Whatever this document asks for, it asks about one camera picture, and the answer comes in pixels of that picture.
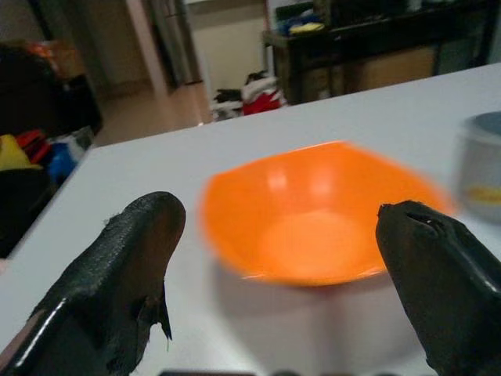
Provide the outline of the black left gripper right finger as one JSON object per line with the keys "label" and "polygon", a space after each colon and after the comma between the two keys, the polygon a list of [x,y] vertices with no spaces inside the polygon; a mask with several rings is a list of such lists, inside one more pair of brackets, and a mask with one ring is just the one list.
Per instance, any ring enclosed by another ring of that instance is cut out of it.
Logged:
{"label": "black left gripper right finger", "polygon": [[415,201],[382,204],[377,246],[439,375],[500,373],[500,262],[457,219]]}

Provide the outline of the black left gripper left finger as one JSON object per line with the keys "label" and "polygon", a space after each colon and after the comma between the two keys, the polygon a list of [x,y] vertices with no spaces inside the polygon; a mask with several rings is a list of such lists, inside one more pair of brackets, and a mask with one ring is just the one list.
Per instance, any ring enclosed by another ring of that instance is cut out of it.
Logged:
{"label": "black left gripper left finger", "polygon": [[185,223],[182,202],[165,191],[111,217],[4,348],[2,374],[131,374],[153,326],[171,338],[165,275]]}

